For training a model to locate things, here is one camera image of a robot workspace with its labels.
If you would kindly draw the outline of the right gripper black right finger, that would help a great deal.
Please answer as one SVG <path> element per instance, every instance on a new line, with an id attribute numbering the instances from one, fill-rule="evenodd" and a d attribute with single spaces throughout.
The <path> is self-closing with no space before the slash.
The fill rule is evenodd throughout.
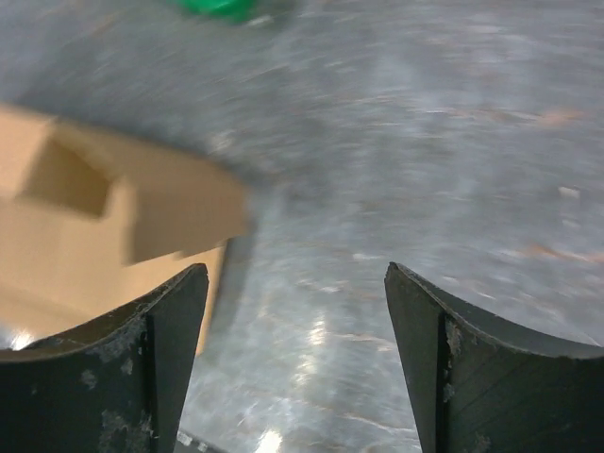
<path id="1" fill-rule="evenodd" d="M 399 263 L 385 292 L 426 452 L 599 452 L 603 350 L 523 327 Z"/>

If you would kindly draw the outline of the green plastic crate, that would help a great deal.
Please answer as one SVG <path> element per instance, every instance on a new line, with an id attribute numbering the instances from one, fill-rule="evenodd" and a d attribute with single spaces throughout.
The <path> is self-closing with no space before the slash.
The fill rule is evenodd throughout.
<path id="1" fill-rule="evenodd" d="M 183 12 L 234 25 L 261 26 L 276 19 L 268 13 L 257 14 L 258 1 L 254 0 L 175 0 L 171 5 Z"/>

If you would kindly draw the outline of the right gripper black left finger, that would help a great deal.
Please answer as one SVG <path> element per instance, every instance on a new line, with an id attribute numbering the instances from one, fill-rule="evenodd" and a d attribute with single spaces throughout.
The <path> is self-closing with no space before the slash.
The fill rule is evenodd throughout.
<path id="1" fill-rule="evenodd" d="M 208 288 L 194 264 L 83 325 L 2 350 L 2 451 L 173 451 Z"/>

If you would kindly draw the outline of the brown cardboard sheet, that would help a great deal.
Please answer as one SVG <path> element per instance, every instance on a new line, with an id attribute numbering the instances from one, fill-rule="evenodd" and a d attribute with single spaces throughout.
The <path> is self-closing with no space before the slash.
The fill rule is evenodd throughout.
<path id="1" fill-rule="evenodd" d="M 247 190 L 208 159 L 1 108 L 1 325 L 18 345 L 81 325 L 194 263 L 210 323 Z"/>

